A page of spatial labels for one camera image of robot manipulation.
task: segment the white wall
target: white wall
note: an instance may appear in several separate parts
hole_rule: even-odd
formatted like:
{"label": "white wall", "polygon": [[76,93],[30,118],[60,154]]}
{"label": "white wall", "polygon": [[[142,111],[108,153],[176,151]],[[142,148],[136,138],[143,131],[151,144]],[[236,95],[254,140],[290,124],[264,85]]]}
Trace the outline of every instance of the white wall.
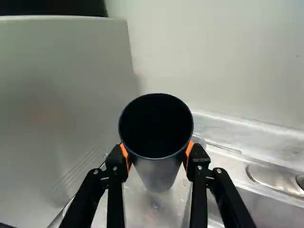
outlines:
{"label": "white wall", "polygon": [[302,0],[108,0],[144,93],[304,129]]}

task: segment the metal surface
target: metal surface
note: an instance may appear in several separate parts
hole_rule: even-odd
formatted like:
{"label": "metal surface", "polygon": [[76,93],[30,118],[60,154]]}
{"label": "metal surface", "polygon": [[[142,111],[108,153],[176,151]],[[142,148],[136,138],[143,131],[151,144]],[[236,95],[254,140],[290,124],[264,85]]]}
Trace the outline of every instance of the metal surface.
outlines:
{"label": "metal surface", "polygon": [[304,197],[304,190],[296,182],[297,172],[280,166],[249,164],[247,174],[254,182],[275,189],[284,194]]}
{"label": "metal surface", "polygon": [[[222,115],[194,113],[194,120],[195,136],[192,138],[194,142],[204,144],[200,137],[205,137],[207,142],[232,149],[232,151],[226,150],[208,143],[206,151],[211,158],[209,167],[222,167],[227,170],[257,227],[303,228],[303,198],[256,184],[246,172],[250,164],[270,167],[276,163],[291,166],[291,154],[294,155],[296,150],[291,145],[304,145],[301,132],[248,120],[229,119]],[[272,162],[263,160],[265,153],[267,156],[271,155]],[[295,156],[294,158],[299,160],[296,164],[303,162],[301,150]],[[302,172],[301,169],[296,169],[297,165],[294,168],[293,171]],[[171,190],[164,194],[149,193],[136,170],[131,168],[123,190],[127,227],[189,227],[190,189],[191,183],[187,180],[183,167]],[[106,197],[105,194],[98,205],[92,226],[94,228],[106,227]],[[216,201],[210,191],[207,191],[207,197],[209,227],[223,228]],[[49,228],[58,227],[64,213],[63,210]]]}
{"label": "metal surface", "polygon": [[121,110],[139,95],[127,24],[0,17],[0,50],[0,222],[45,228],[119,141]]}

